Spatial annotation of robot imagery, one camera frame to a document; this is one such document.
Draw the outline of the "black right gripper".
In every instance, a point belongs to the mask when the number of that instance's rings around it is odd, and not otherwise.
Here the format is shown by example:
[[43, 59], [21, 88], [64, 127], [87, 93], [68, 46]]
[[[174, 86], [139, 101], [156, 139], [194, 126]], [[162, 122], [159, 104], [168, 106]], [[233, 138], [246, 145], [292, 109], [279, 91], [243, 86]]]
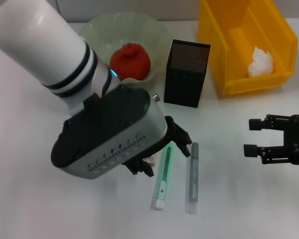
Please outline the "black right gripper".
[[284, 146], [259, 147], [244, 144], [245, 157], [260, 157], [262, 164], [291, 163], [299, 165], [299, 115], [267, 114], [264, 120], [249, 119], [249, 130], [284, 130]]

